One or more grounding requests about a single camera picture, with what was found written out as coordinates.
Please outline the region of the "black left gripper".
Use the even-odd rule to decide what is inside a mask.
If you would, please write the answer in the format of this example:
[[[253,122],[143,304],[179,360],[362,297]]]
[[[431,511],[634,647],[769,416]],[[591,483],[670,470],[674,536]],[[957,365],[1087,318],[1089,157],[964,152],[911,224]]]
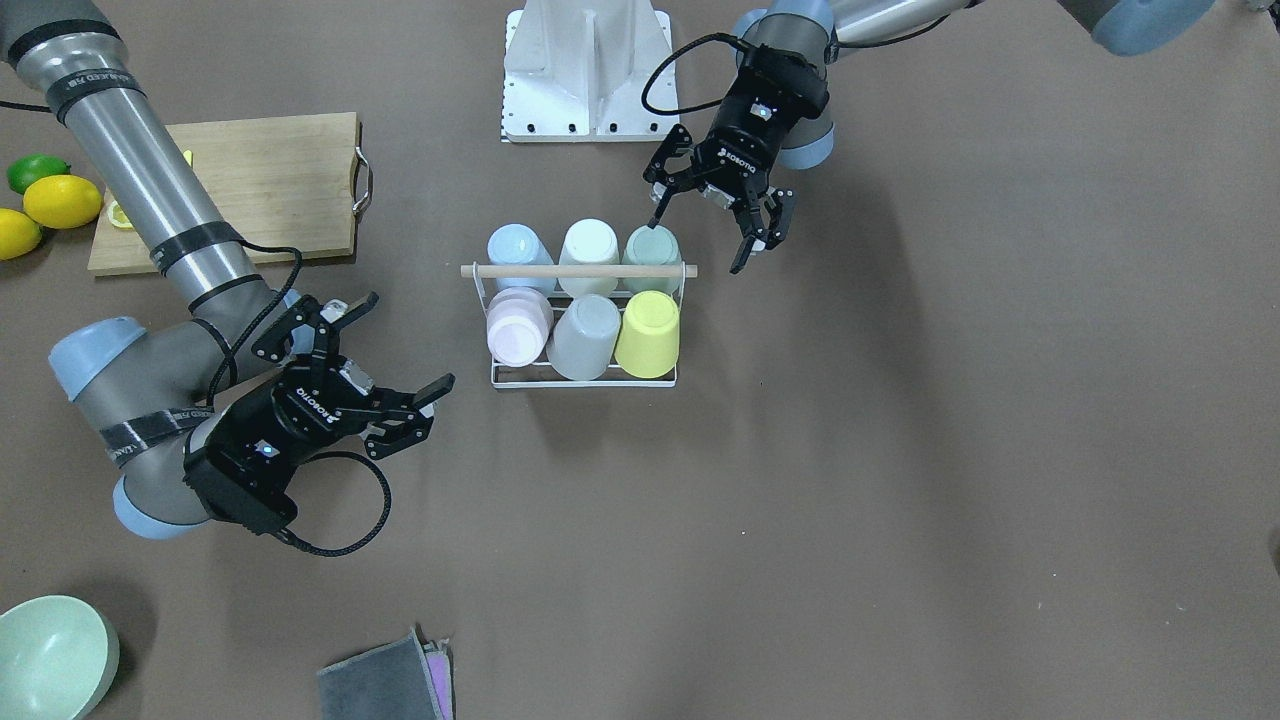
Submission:
[[[695,145],[689,129],[676,123],[643,172],[643,179],[657,186],[650,229],[678,193],[699,191],[730,206],[742,236],[730,266],[735,275],[754,255],[785,242],[796,206],[794,190],[759,195],[748,192],[748,184],[756,181],[765,190],[776,164],[805,170],[831,154],[826,68],[799,51],[750,44],[736,63],[737,74],[707,137]],[[667,163],[678,158],[689,159],[689,167],[669,170]]]

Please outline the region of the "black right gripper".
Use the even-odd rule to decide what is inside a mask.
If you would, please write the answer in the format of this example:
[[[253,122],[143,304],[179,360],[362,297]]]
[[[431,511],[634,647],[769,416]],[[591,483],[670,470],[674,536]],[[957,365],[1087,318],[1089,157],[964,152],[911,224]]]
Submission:
[[[270,361],[293,355],[278,375],[251,389],[200,424],[186,441],[183,482],[205,512],[248,530],[284,530],[298,514],[287,489],[300,465],[367,424],[358,413],[371,409],[375,419],[362,433],[365,454],[380,460],[425,442],[435,421],[435,404],[456,383],[445,373],[416,393],[374,387],[356,363],[344,360],[323,373],[311,387],[310,366],[334,366],[340,332],[375,309],[376,292],[326,310],[303,295],[257,334],[252,354]],[[293,340],[310,328],[310,345]]]

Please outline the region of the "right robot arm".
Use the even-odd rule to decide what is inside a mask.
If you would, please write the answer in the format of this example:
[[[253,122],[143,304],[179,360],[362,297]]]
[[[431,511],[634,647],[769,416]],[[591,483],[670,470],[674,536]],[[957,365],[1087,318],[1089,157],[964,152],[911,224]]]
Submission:
[[[262,277],[253,245],[216,206],[131,73],[125,42],[91,1],[5,1],[3,61],[35,90],[125,210],[186,315],[165,329],[110,316],[50,350],[60,389],[115,464],[115,514],[151,539],[210,521],[307,553],[289,495],[310,462],[369,469],[424,442],[440,375],[416,391],[379,386],[340,350],[371,293],[332,306]]]

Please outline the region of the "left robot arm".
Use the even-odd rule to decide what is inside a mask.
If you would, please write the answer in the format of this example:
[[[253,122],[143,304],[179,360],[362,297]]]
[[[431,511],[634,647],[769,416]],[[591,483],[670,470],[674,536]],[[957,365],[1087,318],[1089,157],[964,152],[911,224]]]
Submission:
[[[773,183],[773,169],[818,167],[835,147],[828,69],[845,56],[919,38],[970,9],[970,1],[773,1],[728,32],[673,50],[649,85],[708,44],[731,49],[735,77],[722,97],[700,104],[714,113],[704,138],[676,124],[648,161],[643,179],[655,208],[646,227],[660,224],[676,196],[699,193],[733,215],[741,242],[732,273],[776,249],[788,236],[796,197]]]

